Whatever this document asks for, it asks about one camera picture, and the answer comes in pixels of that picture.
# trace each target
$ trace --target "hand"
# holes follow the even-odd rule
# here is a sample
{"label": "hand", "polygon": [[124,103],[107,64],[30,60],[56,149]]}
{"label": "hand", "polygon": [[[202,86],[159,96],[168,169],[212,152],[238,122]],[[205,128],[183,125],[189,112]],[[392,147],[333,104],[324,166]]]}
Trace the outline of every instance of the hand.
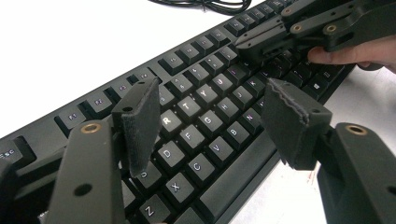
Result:
{"label": "hand", "polygon": [[370,63],[380,63],[396,74],[396,35],[335,52],[327,52],[322,47],[314,47],[308,52],[308,60],[312,63],[327,64],[358,63],[362,67],[367,67]]}

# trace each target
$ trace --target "white surface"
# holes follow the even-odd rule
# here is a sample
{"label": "white surface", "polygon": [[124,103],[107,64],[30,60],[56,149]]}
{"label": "white surface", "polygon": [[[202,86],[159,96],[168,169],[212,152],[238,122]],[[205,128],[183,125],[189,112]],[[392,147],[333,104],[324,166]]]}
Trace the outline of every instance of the white surface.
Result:
{"label": "white surface", "polygon": [[[0,1],[0,137],[228,18],[144,0]],[[395,149],[395,83],[357,70],[326,104],[333,123],[372,128]],[[278,165],[233,223],[325,223],[310,175]]]}

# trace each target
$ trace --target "keyboard frame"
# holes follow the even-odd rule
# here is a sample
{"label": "keyboard frame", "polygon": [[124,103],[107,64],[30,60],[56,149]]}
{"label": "keyboard frame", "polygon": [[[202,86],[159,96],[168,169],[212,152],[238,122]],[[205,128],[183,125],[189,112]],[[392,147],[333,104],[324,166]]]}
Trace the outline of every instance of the keyboard frame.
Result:
{"label": "keyboard frame", "polygon": [[[249,13],[251,10],[259,7],[260,5],[261,4],[258,4],[255,7],[251,7],[246,12],[241,13],[240,15]],[[12,140],[17,137],[23,136],[23,139],[29,144],[30,148],[33,150],[36,156],[35,161],[33,161],[29,165],[17,171],[17,174],[21,180],[22,188],[21,190],[19,190],[16,199],[18,200],[19,198],[22,198],[25,195],[30,194],[32,192],[35,192],[37,189],[44,186],[46,186],[46,189],[44,191],[51,189],[51,182],[53,182],[56,178],[57,170],[59,168],[62,155],[64,154],[65,147],[67,146],[67,138],[54,120],[55,117],[58,116],[60,112],[64,111],[70,105],[82,104],[90,95],[93,95],[101,91],[105,91],[113,83],[117,82],[120,79],[126,79],[127,77],[130,77],[133,73],[143,68],[149,67],[150,70],[160,78],[160,80],[162,81],[161,85],[164,85],[169,80],[171,80],[173,76],[168,75],[168,73],[158,64],[158,61],[162,59],[163,56],[165,56],[170,52],[176,52],[177,49],[180,49],[180,47],[193,42],[194,40],[198,39],[201,36],[208,35],[210,31],[214,29],[219,29],[220,31],[222,31],[225,35],[227,35],[230,38],[231,40],[230,43],[233,43],[237,39],[237,37],[232,35],[225,28],[225,25],[236,17],[232,17],[227,21],[224,21],[205,32],[202,32],[199,35],[190,38],[189,40],[186,40],[185,42],[169,49],[168,51],[156,56],[155,58],[152,58],[151,60],[142,63],[136,68],[133,68],[132,70],[120,75],[119,77],[116,77],[111,81],[103,84],[102,86],[88,92],[87,94],[78,97],[76,100],[68,103],[67,105],[64,105],[48,113],[48,115],[40,119],[37,119],[36,121],[33,121],[32,123],[27,124],[26,126],[18,129],[17,131],[10,133],[5,137],[3,137],[2,139],[0,139],[0,143],[2,143],[3,141]],[[209,55],[215,54],[221,48],[215,50]],[[203,57],[194,64],[200,63],[207,56]],[[319,99],[320,103],[324,104],[330,98],[330,96],[338,88],[341,82],[347,77],[347,75],[350,73],[350,71],[353,69],[354,66],[355,64],[350,64],[346,66],[344,71],[338,76],[338,78],[334,81],[334,83],[330,86],[330,88]],[[178,74],[184,73],[190,67],[191,65],[180,71]],[[271,173],[271,171],[279,162],[279,159],[280,157],[278,153],[275,153],[271,157],[271,159],[267,162],[267,164],[260,169],[260,171],[253,177],[253,179],[251,179],[248,185],[238,195],[238,197],[233,201],[233,203],[228,207],[228,209],[223,213],[223,215],[218,219],[218,221],[216,221],[216,223],[218,224],[228,223],[237,214],[237,212],[241,209],[243,204],[248,200],[248,198],[257,189],[257,187],[262,183],[265,177],[267,177]],[[23,206],[29,207],[31,205],[27,203],[24,204]]]}

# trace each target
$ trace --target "coiled cord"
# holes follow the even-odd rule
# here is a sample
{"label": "coiled cord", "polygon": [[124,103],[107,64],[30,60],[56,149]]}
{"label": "coiled cord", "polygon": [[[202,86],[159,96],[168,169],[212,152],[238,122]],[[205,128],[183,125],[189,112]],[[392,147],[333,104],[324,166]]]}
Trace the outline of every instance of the coiled cord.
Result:
{"label": "coiled cord", "polygon": [[153,3],[158,3],[171,7],[202,7],[204,11],[209,8],[215,12],[234,16],[240,12],[245,11],[251,4],[251,0],[235,1],[220,1],[220,0],[149,0]]}

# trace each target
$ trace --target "black keyboard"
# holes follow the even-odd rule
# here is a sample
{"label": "black keyboard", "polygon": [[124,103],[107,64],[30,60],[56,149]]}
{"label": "black keyboard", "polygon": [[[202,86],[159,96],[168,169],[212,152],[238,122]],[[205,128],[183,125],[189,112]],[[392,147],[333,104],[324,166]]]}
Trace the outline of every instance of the black keyboard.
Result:
{"label": "black keyboard", "polygon": [[108,120],[135,83],[157,77],[163,127],[148,169],[138,178],[120,169],[127,222],[228,223],[279,161],[260,123],[266,79],[324,104],[354,67],[313,64],[296,49],[264,66],[238,57],[233,42],[291,2],[252,7],[0,139],[21,185],[6,221],[42,222],[71,130]]}

